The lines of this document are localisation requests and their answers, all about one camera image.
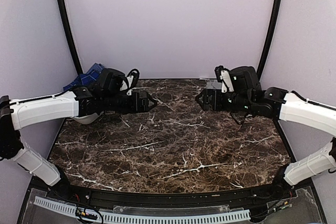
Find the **white laundry basket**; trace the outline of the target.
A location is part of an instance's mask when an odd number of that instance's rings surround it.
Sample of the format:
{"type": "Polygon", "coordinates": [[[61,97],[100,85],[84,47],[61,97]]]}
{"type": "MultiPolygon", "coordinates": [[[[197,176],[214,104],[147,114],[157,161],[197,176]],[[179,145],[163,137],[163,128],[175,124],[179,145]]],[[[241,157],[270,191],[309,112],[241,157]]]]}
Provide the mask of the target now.
{"type": "Polygon", "coordinates": [[[99,117],[101,117],[103,115],[103,112],[101,113],[94,113],[91,115],[86,115],[86,116],[82,116],[82,117],[74,117],[73,120],[75,120],[76,122],[83,124],[83,125],[88,125],[91,124],[92,122],[94,122],[95,120],[97,120],[99,117]]]}

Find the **grey long sleeve shirt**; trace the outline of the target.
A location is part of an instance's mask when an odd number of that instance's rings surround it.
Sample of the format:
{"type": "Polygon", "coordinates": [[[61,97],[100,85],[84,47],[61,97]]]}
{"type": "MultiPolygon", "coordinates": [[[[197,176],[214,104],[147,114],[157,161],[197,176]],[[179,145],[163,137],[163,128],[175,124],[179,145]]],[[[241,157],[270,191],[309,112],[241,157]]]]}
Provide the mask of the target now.
{"type": "Polygon", "coordinates": [[[206,89],[222,89],[222,83],[218,82],[217,79],[208,79],[206,80],[206,89]]]}

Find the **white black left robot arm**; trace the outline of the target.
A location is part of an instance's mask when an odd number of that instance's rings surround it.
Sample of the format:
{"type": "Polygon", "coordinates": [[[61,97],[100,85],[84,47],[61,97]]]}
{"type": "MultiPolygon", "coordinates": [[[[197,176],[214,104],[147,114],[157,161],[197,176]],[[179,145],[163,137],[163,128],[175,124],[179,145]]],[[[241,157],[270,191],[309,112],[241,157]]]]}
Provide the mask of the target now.
{"type": "Polygon", "coordinates": [[[66,175],[56,165],[43,158],[21,141],[20,130],[34,124],[56,119],[75,119],[90,124],[105,111],[121,114],[149,112],[157,101],[146,91],[120,91],[113,94],[94,94],[86,87],[72,91],[26,100],[1,97],[1,159],[8,159],[30,174],[53,187],[63,201],[74,197],[66,175]]]}

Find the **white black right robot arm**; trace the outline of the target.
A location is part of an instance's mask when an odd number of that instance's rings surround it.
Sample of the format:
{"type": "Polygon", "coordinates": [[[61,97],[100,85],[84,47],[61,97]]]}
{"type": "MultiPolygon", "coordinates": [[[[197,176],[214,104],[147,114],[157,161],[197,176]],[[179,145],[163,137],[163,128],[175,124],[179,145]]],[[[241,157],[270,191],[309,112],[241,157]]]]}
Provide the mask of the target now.
{"type": "MultiPolygon", "coordinates": [[[[195,98],[203,110],[244,112],[273,120],[303,124],[335,136],[335,107],[303,98],[295,91],[271,87],[222,92],[204,89],[195,98]]],[[[273,200],[287,193],[289,186],[335,168],[335,139],[309,156],[281,167],[268,188],[273,200]]]]}

